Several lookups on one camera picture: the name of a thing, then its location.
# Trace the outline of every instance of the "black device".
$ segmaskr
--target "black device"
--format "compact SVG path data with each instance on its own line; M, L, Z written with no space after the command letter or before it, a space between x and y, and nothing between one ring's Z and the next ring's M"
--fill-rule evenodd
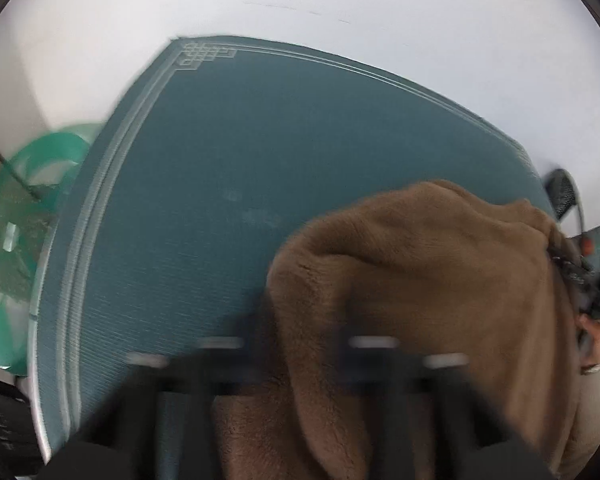
M600 272L594 272L586 261L581 258L574 262L561 251L548 248L549 256L557 266L561 276L567 282L573 283L586 298L580 307L580 313L591 319L600 321ZM591 348L592 340L584 330L578 332L580 353L586 355Z
M0 381L0 480L33 475L43 464L28 399Z
M456 354L406 354L392 338L337 336L336 381L351 394L379 400L379 428L369 480L416 478L408 424L408 396L433 399L435 478L550 480L541 458L512 430L462 373ZM257 348L248 333L212 338L164 367L135 365L126 381L68 440L37 480L153 480L156 475L157 397L186 393L189 414L178 480L222 480L224 474L211 417L216 395L239 394L261 380Z

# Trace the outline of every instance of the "brown fabric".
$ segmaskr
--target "brown fabric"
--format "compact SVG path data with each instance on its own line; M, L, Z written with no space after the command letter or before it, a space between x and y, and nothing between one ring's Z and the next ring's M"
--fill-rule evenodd
M365 407L334 387L330 338L347 316L406 351L464 352L473 382L553 470L578 399L573 307L545 213L428 182L369 198L294 235L270 268L274 379L218 399L230 480L356 479Z
M573 480L600 445L600 371L579 377L578 409L558 473Z

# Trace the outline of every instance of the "teal cushion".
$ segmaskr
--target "teal cushion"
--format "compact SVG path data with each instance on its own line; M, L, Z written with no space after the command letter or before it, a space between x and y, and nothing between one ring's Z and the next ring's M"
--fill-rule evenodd
M434 178L550 212L523 149L426 88L289 44L173 41L94 143L38 274L32 366L50 446L120 380L127 352L185 351L242 311L304 222Z

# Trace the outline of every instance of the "hand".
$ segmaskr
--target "hand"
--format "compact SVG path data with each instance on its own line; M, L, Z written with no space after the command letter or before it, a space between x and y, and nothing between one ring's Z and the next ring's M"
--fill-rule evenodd
M576 317L576 325L585 330L592 339L591 350L581 358L580 366L586 368L600 364L600 321L593 320L586 314L580 314Z

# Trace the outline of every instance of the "white wall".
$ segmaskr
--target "white wall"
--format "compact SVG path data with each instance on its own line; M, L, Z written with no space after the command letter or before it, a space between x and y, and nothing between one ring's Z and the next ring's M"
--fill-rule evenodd
M0 22L0 49L21 60L0 58L0 73L26 82L49 128L106 120L169 38L286 41L469 108L521 142L540 173L570 170L587 224L600 224L600 30L580 0L12 0ZM13 124L19 109L6 90L0 148L9 153L31 128Z

